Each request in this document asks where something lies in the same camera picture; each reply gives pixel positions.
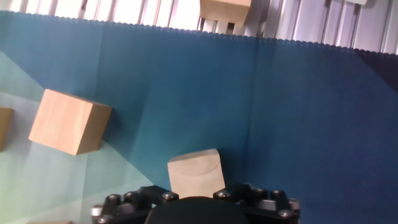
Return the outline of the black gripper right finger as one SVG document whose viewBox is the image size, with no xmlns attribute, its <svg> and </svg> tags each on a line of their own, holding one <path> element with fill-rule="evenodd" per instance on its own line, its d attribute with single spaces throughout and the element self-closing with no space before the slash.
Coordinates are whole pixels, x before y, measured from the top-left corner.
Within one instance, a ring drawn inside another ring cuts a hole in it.
<svg viewBox="0 0 398 224">
<path fill-rule="evenodd" d="M 283 190 L 238 183 L 215 192 L 213 198 L 237 205 L 249 223 L 300 223 L 299 201 L 288 198 Z"/>
</svg>

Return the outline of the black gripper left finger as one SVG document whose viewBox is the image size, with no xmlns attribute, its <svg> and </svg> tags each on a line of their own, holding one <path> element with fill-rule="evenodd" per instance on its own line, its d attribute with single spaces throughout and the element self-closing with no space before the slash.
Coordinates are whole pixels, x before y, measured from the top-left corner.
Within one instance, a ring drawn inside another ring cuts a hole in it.
<svg viewBox="0 0 398 224">
<path fill-rule="evenodd" d="M 156 205 L 179 199 L 179 195 L 151 185 L 123 195 L 111 194 L 91 208 L 92 224 L 144 223 Z"/>
</svg>

